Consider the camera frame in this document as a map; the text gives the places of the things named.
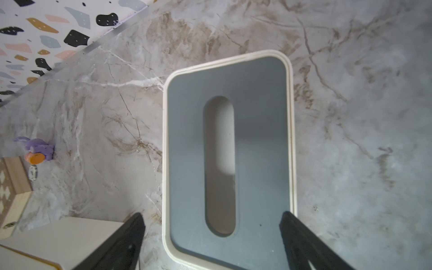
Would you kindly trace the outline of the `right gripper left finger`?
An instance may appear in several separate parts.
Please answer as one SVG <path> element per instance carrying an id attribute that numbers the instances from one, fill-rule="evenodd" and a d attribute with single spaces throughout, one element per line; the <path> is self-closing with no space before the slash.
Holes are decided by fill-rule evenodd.
<path id="1" fill-rule="evenodd" d="M 135 270 L 146 226 L 141 213 L 132 215 L 76 270 Z"/>

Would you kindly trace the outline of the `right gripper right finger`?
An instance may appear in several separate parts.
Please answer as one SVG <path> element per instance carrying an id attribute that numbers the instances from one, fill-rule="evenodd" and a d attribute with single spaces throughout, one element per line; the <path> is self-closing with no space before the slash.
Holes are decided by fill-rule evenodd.
<path id="1" fill-rule="evenodd" d="M 280 232 L 291 270 L 351 270 L 338 256 L 291 212 L 282 214 Z"/>

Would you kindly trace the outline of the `white pink tissue box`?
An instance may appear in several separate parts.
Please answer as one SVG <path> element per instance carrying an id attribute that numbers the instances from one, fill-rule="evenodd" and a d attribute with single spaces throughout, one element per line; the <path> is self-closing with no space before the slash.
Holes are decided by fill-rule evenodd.
<path id="1" fill-rule="evenodd" d="M 71 270 L 123 225 L 63 218 L 1 240 L 2 270 Z"/>

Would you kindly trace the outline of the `grey lid tissue box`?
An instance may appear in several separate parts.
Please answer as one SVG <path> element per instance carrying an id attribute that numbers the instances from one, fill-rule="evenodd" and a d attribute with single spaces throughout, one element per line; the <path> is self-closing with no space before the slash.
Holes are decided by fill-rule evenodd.
<path id="1" fill-rule="evenodd" d="M 163 96 L 163 245 L 197 270 L 286 270 L 297 213 L 293 69 L 263 50 L 173 72 Z"/>

